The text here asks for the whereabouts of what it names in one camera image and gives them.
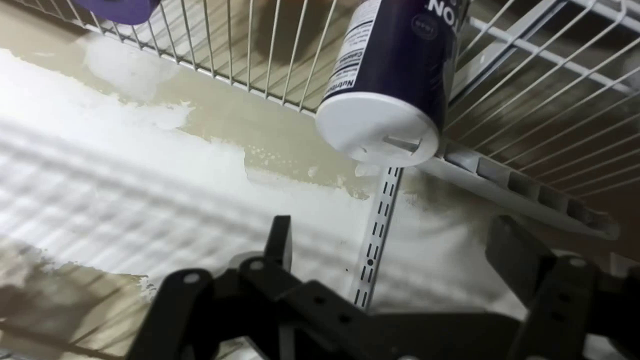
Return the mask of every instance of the bottle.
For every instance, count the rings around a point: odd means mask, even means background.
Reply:
[[[365,0],[316,113],[351,158],[416,166],[439,153],[469,0]]]

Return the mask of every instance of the white bottle cap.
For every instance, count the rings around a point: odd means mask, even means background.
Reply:
[[[377,92],[325,101],[316,113],[325,141],[367,165],[416,166],[439,153],[439,126],[416,106]]]

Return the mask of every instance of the wire rack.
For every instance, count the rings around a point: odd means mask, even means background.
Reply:
[[[114,36],[306,115],[313,115],[322,101],[347,24],[359,7],[359,0],[164,0],[146,24],[123,26],[97,18],[93,13],[75,7],[72,0],[17,2]],[[592,210],[591,204],[594,196],[640,185],[639,43],[640,5],[637,0],[477,2],[471,26],[462,36],[445,129],[446,146],[425,171],[550,224],[601,239],[617,239],[617,227],[601,215],[601,210],[615,208]],[[15,130],[3,135],[28,139],[28,135]],[[194,210],[186,206],[192,204],[186,194],[183,194],[186,196],[183,200],[180,196],[178,200],[166,200],[160,196],[164,194],[162,186],[148,191],[127,178],[114,181],[114,174],[105,168],[86,171],[88,165],[82,160],[52,160],[50,156],[60,154],[60,150],[27,150],[32,143],[20,143],[20,136],[0,143],[7,150],[3,165],[22,166],[25,171],[13,178],[3,178],[0,191],[35,196],[8,200],[17,212],[5,215],[15,219],[3,222],[13,227],[3,229],[0,235],[41,237],[42,229],[39,231],[35,224],[46,224],[67,215],[60,210],[37,212],[42,204],[77,206],[68,215],[85,212],[86,202],[80,202],[80,199],[59,199],[63,192],[50,189],[25,189],[31,182],[20,181],[20,174],[52,176],[60,185],[72,176],[78,181],[77,186],[85,186],[86,192],[105,186],[107,192],[95,196],[109,202],[138,194],[127,206],[150,212],[148,219],[136,219],[99,208],[78,220],[71,235],[59,235],[67,240],[127,235],[123,242],[133,237],[131,242],[141,247],[142,242],[136,237],[166,235],[162,220],[184,210],[191,212],[186,224],[177,227],[178,231],[168,237],[178,237],[177,242],[188,242],[180,237],[191,227],[220,224],[220,217],[225,217],[213,208]],[[56,171],[59,165],[77,165],[77,168]],[[367,242],[360,251],[363,272],[359,271],[359,274],[363,277],[353,296],[365,309],[373,299],[400,178],[400,171],[385,172]],[[20,219],[37,215],[39,219],[25,229]],[[105,220],[110,220],[112,227],[99,231],[90,227]],[[259,224],[265,224],[256,231],[263,237],[269,219],[261,219]],[[253,229],[233,227],[233,231],[251,232],[246,239],[256,239]],[[259,244],[234,244],[226,252],[239,255],[254,247]],[[191,255],[184,252],[177,263],[188,264]],[[119,355],[109,349],[112,342],[100,345],[109,357]]]

